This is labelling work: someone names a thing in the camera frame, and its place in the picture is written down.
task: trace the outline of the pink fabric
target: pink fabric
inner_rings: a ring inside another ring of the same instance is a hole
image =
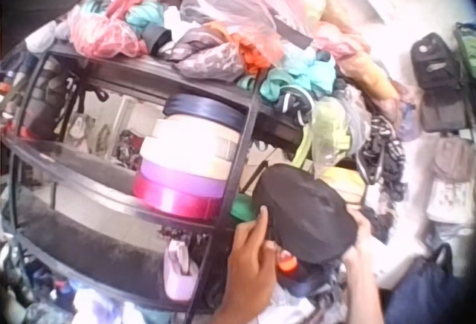
[[[144,41],[119,19],[80,14],[70,23],[70,30],[74,48],[88,58],[112,58],[119,53],[135,58],[147,54]]]
[[[318,49],[329,51],[336,60],[352,56],[359,51],[370,50],[359,35],[344,34],[328,22],[318,22],[313,37],[313,45]]]

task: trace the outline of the fingernail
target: fingernail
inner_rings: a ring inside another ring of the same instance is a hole
[[[269,250],[276,250],[276,244],[274,243],[274,241],[271,241],[271,240],[265,241],[265,247],[268,248]]]

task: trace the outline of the pink plastic bag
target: pink plastic bag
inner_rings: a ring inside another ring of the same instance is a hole
[[[147,54],[144,41],[119,19],[78,13],[74,17],[70,15],[68,23],[76,51],[88,58],[112,58],[119,53],[135,58]]]

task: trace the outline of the purple ribbon roll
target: purple ribbon roll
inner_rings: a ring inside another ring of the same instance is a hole
[[[194,196],[221,198],[225,191],[226,181],[164,168],[145,158],[142,160],[141,173],[154,183]]]

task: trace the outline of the teal fabric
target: teal fabric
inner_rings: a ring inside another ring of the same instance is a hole
[[[315,52],[311,47],[302,50],[295,45],[287,44],[281,68],[269,71],[268,77],[261,86],[261,96],[275,103],[283,86],[293,85],[313,91],[315,94],[331,94],[335,81],[335,60],[329,52]],[[251,90],[254,77],[247,75],[238,81],[238,86]]]
[[[110,4],[110,0],[89,0],[82,6],[81,12],[103,15]],[[141,38],[149,23],[164,26],[164,7],[153,1],[142,1],[142,3],[129,8],[126,13],[126,23]]]
[[[268,73],[268,77],[261,85],[261,96],[265,100],[268,100],[272,103],[276,102],[280,96],[280,89],[283,86],[292,85],[294,79],[291,75],[286,73],[283,69],[272,69]],[[245,90],[251,90],[254,84],[254,77],[247,75],[242,77],[238,81],[238,86],[244,88]]]
[[[308,91],[331,94],[335,81],[335,60],[328,51],[301,50],[287,44],[282,67],[295,79],[295,85]]]

